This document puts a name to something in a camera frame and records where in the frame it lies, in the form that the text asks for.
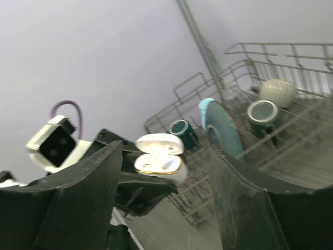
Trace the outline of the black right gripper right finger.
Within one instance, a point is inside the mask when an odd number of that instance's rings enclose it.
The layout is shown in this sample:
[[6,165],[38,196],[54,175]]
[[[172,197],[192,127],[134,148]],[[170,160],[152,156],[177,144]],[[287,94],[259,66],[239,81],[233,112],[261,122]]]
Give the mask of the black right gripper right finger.
[[222,249],[332,249],[331,186],[291,184],[207,150]]

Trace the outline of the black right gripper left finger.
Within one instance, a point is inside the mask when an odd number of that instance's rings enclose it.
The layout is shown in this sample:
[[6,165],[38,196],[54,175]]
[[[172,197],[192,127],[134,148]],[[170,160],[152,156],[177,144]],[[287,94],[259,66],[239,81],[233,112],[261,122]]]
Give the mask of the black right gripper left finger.
[[1,189],[1,249],[104,249],[122,166],[120,141],[57,173]]

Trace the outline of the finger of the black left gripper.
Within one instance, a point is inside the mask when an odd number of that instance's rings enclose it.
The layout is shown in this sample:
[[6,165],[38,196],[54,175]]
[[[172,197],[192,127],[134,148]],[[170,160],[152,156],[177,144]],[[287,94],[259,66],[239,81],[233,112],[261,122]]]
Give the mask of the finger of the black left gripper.
[[124,155],[138,157],[142,154],[142,151],[140,151],[133,142],[128,141],[127,139],[122,138],[121,136],[119,136],[107,129],[102,129],[96,136],[96,140],[105,145],[107,145],[113,141],[121,141],[123,144],[123,154]]
[[145,216],[177,187],[163,178],[121,172],[115,207],[133,216]]

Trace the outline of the white earbud charging case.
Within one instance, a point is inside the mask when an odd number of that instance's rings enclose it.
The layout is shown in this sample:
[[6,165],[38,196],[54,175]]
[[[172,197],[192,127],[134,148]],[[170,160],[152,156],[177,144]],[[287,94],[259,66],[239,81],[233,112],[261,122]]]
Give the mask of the white earbud charging case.
[[135,146],[143,152],[134,163],[135,170],[143,175],[169,179],[175,185],[188,178],[188,168],[181,157],[182,140],[172,134],[153,133],[141,136]]

